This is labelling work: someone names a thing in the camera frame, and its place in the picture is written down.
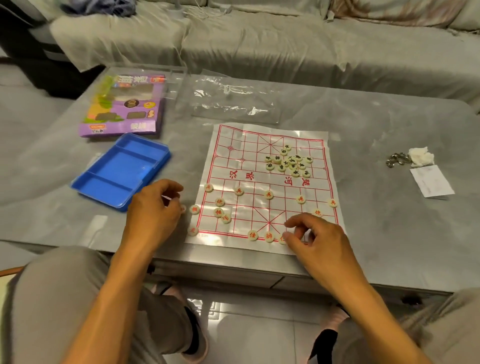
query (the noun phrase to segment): gray pants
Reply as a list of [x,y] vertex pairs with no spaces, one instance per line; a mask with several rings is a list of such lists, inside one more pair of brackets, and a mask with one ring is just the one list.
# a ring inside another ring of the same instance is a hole
[[[54,249],[30,263],[6,305],[11,308],[7,329],[12,363],[60,363],[107,271],[108,261],[100,253],[81,247]],[[401,324],[435,364],[479,362],[479,289],[460,291],[406,317]],[[191,340],[192,329],[182,304],[174,297],[143,290],[130,362],[161,363],[161,354],[185,351]],[[353,322],[340,327],[333,359],[337,364],[373,363]]]

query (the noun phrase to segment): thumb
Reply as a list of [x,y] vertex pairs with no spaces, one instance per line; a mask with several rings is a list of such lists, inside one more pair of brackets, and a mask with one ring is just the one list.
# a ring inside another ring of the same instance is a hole
[[284,232],[282,236],[285,239],[285,242],[287,243],[288,247],[295,253],[297,257],[300,258],[301,256],[303,256],[303,253],[307,248],[305,244],[300,241],[299,238],[297,238],[294,234],[292,234],[289,231]]
[[169,212],[172,220],[176,221],[181,215],[180,199],[178,197],[172,198],[168,204],[167,211]]

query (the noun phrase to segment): gray table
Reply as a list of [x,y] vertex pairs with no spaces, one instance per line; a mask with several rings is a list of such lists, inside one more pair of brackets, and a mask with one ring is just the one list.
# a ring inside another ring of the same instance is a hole
[[[192,87],[184,84],[169,107],[160,140],[172,158],[157,178],[197,194],[213,124],[191,116]],[[235,80],[278,91],[279,129],[330,132],[330,154],[346,229],[371,283],[456,291],[480,285],[480,122],[460,101],[366,93],[304,85]],[[84,245],[114,252],[125,214],[79,196],[69,183],[111,141],[77,135],[91,89],[25,151],[1,179],[0,239],[49,246]],[[408,166],[385,158],[428,146],[456,194],[423,198]],[[170,262],[306,276],[293,256],[184,244],[188,221],[157,253]]]

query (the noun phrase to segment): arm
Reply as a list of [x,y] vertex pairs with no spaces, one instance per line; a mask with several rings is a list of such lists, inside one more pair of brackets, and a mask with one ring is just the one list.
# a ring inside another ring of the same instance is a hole
[[[155,250],[178,223],[182,189],[160,180],[133,197],[107,279],[62,364],[127,363],[142,282]],[[162,195],[173,197],[168,207]]]
[[[368,283],[341,227],[311,214],[285,222],[283,234],[311,276],[345,307],[362,329],[379,364],[432,364],[391,315]],[[309,244],[300,241],[311,229]]]

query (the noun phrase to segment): blue tray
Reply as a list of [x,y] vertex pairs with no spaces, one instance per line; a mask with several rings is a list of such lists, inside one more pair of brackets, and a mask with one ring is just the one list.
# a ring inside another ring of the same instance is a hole
[[118,211],[126,211],[133,195],[151,181],[169,158],[165,144],[124,134],[72,182],[72,188]]

